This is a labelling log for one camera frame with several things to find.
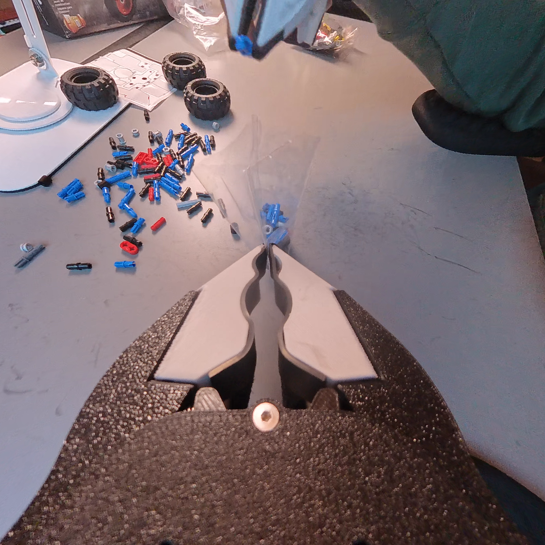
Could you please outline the large pile of toy pins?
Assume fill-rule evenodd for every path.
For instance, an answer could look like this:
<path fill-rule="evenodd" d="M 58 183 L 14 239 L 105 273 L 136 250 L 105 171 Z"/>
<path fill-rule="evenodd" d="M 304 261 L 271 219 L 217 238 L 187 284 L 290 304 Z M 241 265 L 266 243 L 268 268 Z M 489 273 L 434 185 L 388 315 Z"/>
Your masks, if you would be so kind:
<path fill-rule="evenodd" d="M 112 160 L 97 169 L 95 187 L 102 195 L 106 219 L 109 224 L 116 221 L 115 210 L 129 219 L 119 226 L 123 239 L 137 246 L 134 235 L 146 226 L 146 220 L 135 209 L 135 202 L 147 200 L 159 204 L 164 194 L 176 201 L 179 211 L 188 216 L 201 210 L 202 225 L 207 225 L 214 211 L 208 206 L 213 201 L 212 193 L 193 190 L 187 178 L 194 169 L 198 153 L 208 156 L 216 150 L 214 135 L 201 135 L 181 123 L 181 131 L 169 130 L 166 137 L 160 131 L 148 132 L 150 147 L 136 153 L 135 147 L 127 144 L 124 136 L 110 137 Z"/>

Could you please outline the black toy tyre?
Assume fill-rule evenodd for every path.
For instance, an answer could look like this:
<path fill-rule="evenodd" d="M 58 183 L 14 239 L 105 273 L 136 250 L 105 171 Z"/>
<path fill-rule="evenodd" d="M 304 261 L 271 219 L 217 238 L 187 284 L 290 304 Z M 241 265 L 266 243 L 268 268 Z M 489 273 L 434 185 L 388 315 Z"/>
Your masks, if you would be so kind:
<path fill-rule="evenodd" d="M 201 120 L 222 119 L 230 111 L 230 93 L 222 82 L 215 79 L 190 81 L 183 96 L 188 112 Z"/>
<path fill-rule="evenodd" d="M 60 77 L 60 88 L 72 105 L 103 111 L 118 102 L 119 91 L 109 73 L 94 66 L 77 66 Z"/>
<path fill-rule="evenodd" d="M 197 55 L 190 52 L 173 52 L 163 58 L 162 71 L 167 82 L 183 91 L 195 79 L 206 78 L 206 67 Z"/>

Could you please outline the grey desk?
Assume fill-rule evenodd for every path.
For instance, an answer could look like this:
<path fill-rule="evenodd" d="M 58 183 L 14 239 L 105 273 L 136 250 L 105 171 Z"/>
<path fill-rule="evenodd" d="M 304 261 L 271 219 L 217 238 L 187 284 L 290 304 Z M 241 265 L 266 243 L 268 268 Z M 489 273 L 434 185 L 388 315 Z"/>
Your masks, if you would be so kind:
<path fill-rule="evenodd" d="M 232 97 L 217 151 L 255 114 L 320 137 L 291 253 L 346 290 L 415 356 L 473 453 L 544 496 L 544 264 L 513 158 L 448 152 L 411 106 L 431 85 L 374 25 L 338 61 L 278 44 L 262 61 L 228 51 L 207 71 Z M 217 211 L 210 225 L 166 195 L 137 207 L 149 227 L 134 270 L 94 186 L 108 136 L 49 188 L 1 195 L 1 532 L 31 501 L 74 419 L 119 354 L 178 301 L 248 250 Z M 14 264 L 46 249 L 27 267 Z M 92 263 L 70 272 L 68 263 Z"/>

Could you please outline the white sticker sheet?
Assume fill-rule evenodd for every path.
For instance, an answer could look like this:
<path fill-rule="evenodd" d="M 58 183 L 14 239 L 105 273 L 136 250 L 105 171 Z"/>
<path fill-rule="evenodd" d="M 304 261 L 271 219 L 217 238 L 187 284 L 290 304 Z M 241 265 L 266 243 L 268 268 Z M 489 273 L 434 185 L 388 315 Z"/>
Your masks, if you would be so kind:
<path fill-rule="evenodd" d="M 120 97 L 148 111 L 175 91 L 164 77 L 160 63 L 133 50 L 109 52 L 91 61 L 90 65 L 113 77 Z"/>

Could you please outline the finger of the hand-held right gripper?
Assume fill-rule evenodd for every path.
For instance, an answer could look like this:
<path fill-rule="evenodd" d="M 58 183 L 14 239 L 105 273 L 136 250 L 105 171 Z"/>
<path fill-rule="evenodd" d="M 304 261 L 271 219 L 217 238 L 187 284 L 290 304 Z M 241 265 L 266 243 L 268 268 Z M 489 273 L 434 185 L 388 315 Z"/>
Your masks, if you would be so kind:
<path fill-rule="evenodd" d="M 227 20 L 228 45 L 235 50 L 234 36 L 247 35 L 256 44 L 256 21 L 259 19 L 261 1 L 223 1 L 223 10 Z M 257 46 L 255 59 L 261 59 Z"/>
<path fill-rule="evenodd" d="M 312 45 L 329 1 L 263 1 L 255 26 L 255 57 L 264 58 L 295 34 L 296 43 Z"/>

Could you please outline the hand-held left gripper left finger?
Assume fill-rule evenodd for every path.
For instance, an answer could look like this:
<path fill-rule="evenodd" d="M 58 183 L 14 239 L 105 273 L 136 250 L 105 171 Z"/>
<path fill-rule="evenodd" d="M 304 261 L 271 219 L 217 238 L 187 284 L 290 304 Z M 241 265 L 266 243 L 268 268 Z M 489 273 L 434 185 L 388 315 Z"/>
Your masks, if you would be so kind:
<path fill-rule="evenodd" d="M 205 283 L 156 370 L 156 379 L 203 385 L 246 356 L 267 250 L 257 246 Z"/>

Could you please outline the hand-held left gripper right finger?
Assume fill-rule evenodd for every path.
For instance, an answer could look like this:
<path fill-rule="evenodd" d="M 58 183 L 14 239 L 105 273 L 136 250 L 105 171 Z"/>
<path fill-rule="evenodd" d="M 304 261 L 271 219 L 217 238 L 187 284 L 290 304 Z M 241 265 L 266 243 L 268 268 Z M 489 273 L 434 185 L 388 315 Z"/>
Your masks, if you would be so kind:
<path fill-rule="evenodd" d="M 332 285 L 278 246 L 271 246 L 271 276 L 284 316 L 279 346 L 290 363 L 326 382 L 378 377 Z"/>

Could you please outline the white desk lamp stand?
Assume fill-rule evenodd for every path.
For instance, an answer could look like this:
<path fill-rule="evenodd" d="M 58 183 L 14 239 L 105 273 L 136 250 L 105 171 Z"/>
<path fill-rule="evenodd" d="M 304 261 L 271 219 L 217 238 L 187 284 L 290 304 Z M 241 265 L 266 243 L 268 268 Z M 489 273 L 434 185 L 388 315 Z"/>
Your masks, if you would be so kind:
<path fill-rule="evenodd" d="M 60 75 L 81 66 L 51 58 L 32 1 L 13 2 L 30 61 L 1 76 L 1 192 L 49 185 L 51 176 L 129 105 L 89 112 L 60 90 Z"/>

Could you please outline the crumpled clear plastic bag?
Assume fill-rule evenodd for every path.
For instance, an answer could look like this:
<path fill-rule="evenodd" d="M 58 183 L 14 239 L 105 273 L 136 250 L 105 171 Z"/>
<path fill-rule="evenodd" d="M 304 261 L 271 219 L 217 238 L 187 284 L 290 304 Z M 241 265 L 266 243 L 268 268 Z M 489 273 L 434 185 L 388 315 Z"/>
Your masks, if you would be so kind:
<path fill-rule="evenodd" d="M 221 1 L 163 1 L 181 26 L 182 35 L 200 52 L 215 54 L 229 49 L 227 20 Z"/>

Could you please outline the clear plastic bag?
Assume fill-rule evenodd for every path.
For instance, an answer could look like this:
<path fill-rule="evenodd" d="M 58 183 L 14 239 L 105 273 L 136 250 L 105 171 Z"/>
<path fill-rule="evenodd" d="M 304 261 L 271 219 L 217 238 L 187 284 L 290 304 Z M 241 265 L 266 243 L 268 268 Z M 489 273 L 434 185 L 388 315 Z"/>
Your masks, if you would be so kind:
<path fill-rule="evenodd" d="M 163 1 L 181 26 L 182 35 L 200 52 L 215 54 L 229 49 L 227 20 L 221 1 Z"/>
<path fill-rule="evenodd" d="M 253 116 L 233 142 L 200 160 L 194 173 L 212 193 L 231 234 L 249 248 L 266 245 L 260 220 L 264 203 L 281 204 L 291 239 L 319 141 L 315 134 L 288 135 L 263 126 Z"/>

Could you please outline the person's right forearm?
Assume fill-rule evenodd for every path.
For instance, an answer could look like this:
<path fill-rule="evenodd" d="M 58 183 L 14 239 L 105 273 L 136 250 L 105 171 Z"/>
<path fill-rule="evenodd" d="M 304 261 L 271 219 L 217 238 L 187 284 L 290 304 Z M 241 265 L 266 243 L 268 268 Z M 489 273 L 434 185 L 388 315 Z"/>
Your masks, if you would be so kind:
<path fill-rule="evenodd" d="M 356 1 L 450 104 L 544 128 L 544 1 Z"/>

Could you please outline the small cluster of toy pins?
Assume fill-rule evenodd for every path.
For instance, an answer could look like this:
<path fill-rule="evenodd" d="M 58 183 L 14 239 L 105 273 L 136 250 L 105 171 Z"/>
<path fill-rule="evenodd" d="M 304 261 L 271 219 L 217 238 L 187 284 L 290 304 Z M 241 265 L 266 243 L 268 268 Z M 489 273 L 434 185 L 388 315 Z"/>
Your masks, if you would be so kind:
<path fill-rule="evenodd" d="M 264 203 L 260 210 L 261 229 L 266 245 L 275 244 L 286 250 L 290 245 L 289 218 L 284 216 L 280 203 Z"/>

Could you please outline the grey toy connector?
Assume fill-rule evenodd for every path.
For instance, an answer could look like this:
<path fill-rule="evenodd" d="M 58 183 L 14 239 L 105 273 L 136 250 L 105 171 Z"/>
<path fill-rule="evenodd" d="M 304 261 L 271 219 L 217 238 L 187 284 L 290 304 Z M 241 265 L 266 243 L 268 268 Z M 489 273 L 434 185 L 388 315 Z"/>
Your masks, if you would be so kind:
<path fill-rule="evenodd" d="M 27 252 L 24 252 L 24 255 L 14 264 L 14 267 L 16 269 L 23 269 L 23 268 L 27 267 L 45 249 L 46 249 L 46 247 L 43 244 L 40 244 L 40 245 L 38 245 L 36 247 L 32 247 Z"/>

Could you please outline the toy truck set box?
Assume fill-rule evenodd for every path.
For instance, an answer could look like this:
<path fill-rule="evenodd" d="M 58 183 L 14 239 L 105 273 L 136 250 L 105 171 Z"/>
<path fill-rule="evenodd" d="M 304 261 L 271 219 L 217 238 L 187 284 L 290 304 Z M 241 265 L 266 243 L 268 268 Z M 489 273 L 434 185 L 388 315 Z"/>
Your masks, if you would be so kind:
<path fill-rule="evenodd" d="M 42 29 L 65 39 L 170 19 L 163 1 L 33 1 Z"/>

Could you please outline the small bag of coloured parts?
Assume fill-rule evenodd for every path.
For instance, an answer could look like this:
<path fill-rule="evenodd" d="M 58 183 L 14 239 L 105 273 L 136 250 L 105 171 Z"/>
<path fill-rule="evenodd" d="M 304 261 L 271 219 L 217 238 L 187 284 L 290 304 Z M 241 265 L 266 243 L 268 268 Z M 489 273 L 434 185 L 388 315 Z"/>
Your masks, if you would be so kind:
<path fill-rule="evenodd" d="M 313 43 L 305 48 L 330 57 L 344 55 L 353 46 L 357 30 L 357 27 L 343 26 L 336 20 L 323 17 Z"/>

